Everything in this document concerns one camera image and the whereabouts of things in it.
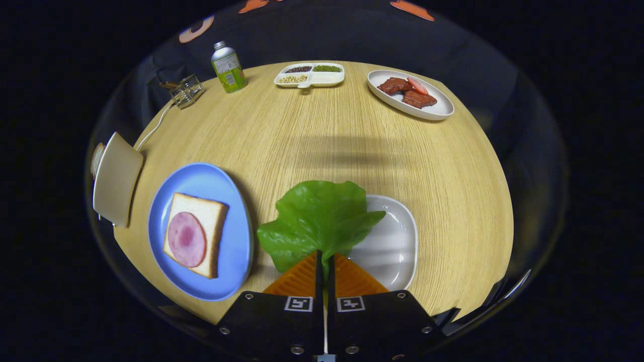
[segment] bread slice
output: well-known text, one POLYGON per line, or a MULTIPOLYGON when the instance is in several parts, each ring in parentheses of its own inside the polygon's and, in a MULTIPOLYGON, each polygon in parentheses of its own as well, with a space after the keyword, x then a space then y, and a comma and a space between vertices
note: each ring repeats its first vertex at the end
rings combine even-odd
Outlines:
POLYGON ((205 276, 208 279, 217 278, 217 259, 219 257, 219 241, 222 238, 223 223, 228 212, 228 205, 221 202, 204 200, 193 196, 175 193, 172 197, 172 206, 170 215, 167 219, 166 239, 163 244, 163 252, 172 260, 176 261, 175 256, 170 249, 167 232, 170 228, 170 221, 176 214, 187 212, 194 215, 204 229, 205 234, 205 256, 201 264, 191 271, 205 276))

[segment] tomato slice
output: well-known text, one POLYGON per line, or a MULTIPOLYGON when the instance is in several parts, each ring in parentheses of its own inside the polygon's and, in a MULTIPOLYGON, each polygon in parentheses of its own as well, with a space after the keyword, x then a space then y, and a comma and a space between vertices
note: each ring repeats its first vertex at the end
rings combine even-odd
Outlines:
POLYGON ((412 86, 413 86, 414 88, 416 88, 416 90, 418 91, 418 93, 420 93, 420 94, 424 94, 424 95, 429 94, 429 93, 427 92, 427 89, 426 89, 424 86, 422 86, 422 84, 421 84, 419 81, 415 80, 414 78, 407 77, 407 81, 409 81, 409 83, 411 83, 411 84, 412 84, 412 86))

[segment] divided white dish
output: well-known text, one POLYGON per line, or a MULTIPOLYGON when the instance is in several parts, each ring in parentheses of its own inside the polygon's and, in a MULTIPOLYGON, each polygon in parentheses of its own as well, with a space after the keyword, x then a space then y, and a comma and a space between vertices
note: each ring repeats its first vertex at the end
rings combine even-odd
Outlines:
POLYGON ((331 86, 335 86, 336 84, 342 83, 344 79, 345 79, 345 67, 343 67, 342 64, 318 62, 318 63, 290 64, 284 67, 284 69, 282 69, 280 73, 277 74, 277 76, 275 76, 275 79, 273 80, 273 82, 275 83, 275 85, 280 87, 308 88, 310 86, 331 87, 331 86), (340 68, 341 71, 313 71, 313 69, 319 65, 337 66, 338 68, 340 68), (297 68, 300 66, 310 66, 311 70, 296 72, 296 73, 286 73, 286 71, 288 71, 289 69, 297 68), (299 78, 302 75, 306 75, 307 79, 304 82, 278 83, 278 80, 284 77, 288 77, 289 75, 296 78, 299 78))

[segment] green label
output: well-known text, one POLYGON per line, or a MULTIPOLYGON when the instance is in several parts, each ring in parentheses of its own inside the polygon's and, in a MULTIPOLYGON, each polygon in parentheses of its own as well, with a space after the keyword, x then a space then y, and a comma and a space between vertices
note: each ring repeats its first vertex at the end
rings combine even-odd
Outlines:
POLYGON ((248 84, 236 54, 217 59, 213 62, 213 68, 227 93, 240 90, 248 84))

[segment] dark fabric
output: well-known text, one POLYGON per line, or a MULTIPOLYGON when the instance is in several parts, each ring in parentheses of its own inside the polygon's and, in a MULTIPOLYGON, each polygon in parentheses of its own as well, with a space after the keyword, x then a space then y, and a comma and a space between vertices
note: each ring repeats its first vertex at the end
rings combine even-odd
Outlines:
MULTIPOLYGON (((243 68, 328 59, 419 73, 443 82, 484 119, 494 119, 515 84, 517 70, 505 57, 439 14, 430 22, 376 1, 290 0, 269 5, 245 14, 238 14, 241 5, 228 7, 217 12, 210 28, 196 39, 182 44, 179 32, 168 39, 115 91, 99 129, 116 122, 140 133, 170 99, 158 83, 193 73, 201 81, 215 77, 210 57, 213 44, 222 40, 237 51, 243 68)), ((491 121, 482 125, 486 128, 491 121)), ((123 136, 131 143, 136 139, 129 133, 123 136)))

